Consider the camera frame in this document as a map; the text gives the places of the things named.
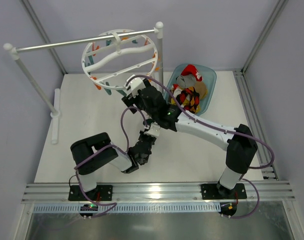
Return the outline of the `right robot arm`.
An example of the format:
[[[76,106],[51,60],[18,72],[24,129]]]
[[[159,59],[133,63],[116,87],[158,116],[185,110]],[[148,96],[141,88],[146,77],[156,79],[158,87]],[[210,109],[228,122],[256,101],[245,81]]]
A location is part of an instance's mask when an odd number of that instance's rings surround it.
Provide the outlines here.
[[[257,144],[248,126],[236,128],[217,125],[188,113],[182,107],[169,104],[154,86],[125,88],[128,93],[122,98],[131,111],[144,111],[149,119],[140,131],[138,142],[129,148],[131,160],[143,165],[151,154],[151,148],[161,129],[186,133],[218,146],[226,152],[225,169],[218,180],[217,190],[227,197],[235,192],[237,182],[247,173],[257,151]]]

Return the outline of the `tan sock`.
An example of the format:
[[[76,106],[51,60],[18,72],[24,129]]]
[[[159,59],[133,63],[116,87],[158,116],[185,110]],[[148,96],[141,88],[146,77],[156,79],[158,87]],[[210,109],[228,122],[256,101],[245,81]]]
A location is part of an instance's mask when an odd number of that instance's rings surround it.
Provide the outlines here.
[[[202,81],[197,81],[194,85],[195,91],[199,94],[200,100],[204,99],[208,94],[207,86]]]

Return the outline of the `blue plastic basin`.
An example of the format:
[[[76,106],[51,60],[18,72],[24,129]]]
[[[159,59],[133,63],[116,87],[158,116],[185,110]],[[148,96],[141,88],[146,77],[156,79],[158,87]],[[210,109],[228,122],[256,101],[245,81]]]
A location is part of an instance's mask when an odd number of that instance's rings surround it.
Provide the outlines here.
[[[217,75],[214,70],[197,64],[181,64],[172,73],[164,93],[170,104],[179,102],[186,110],[196,115],[206,112],[214,92]]]

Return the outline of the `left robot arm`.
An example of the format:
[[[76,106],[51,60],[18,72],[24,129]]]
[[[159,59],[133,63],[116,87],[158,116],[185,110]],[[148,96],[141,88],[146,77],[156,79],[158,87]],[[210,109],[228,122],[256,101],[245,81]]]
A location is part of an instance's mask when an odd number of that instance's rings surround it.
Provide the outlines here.
[[[95,172],[107,164],[125,174],[138,170],[148,162],[158,137],[151,130],[141,130],[138,141],[126,152],[117,148],[106,132],[73,143],[70,150],[83,191],[88,193],[97,187]]]

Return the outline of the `argyle black red sock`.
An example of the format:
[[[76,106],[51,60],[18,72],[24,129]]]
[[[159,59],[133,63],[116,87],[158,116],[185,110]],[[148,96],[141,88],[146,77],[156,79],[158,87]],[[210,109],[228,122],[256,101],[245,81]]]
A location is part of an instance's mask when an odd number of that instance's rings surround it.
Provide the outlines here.
[[[175,90],[176,88],[180,88],[178,84],[172,86],[172,90]],[[200,111],[200,98],[194,87],[183,88],[181,95],[178,96],[176,100],[185,110],[190,111],[193,114]]]

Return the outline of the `white round clip hanger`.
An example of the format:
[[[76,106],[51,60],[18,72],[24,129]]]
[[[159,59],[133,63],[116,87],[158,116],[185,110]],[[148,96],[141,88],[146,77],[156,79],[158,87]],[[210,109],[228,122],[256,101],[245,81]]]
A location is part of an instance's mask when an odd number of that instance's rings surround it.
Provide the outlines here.
[[[162,44],[163,26],[144,31],[110,30],[86,45],[82,70],[99,89],[120,92],[124,88],[116,77],[131,72],[153,76],[162,67]]]

